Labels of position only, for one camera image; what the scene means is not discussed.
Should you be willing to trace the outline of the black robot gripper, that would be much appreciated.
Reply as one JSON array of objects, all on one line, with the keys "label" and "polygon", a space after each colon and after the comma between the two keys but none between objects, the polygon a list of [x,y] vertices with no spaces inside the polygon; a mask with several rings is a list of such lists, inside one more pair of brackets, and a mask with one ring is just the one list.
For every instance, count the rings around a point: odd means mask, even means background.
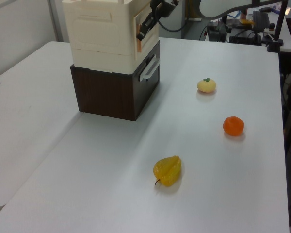
[{"label": "black robot gripper", "polygon": [[157,24],[157,18],[169,17],[178,4],[178,0],[151,0],[150,8],[153,13],[150,13],[143,21],[136,38],[142,41],[147,33]]}]

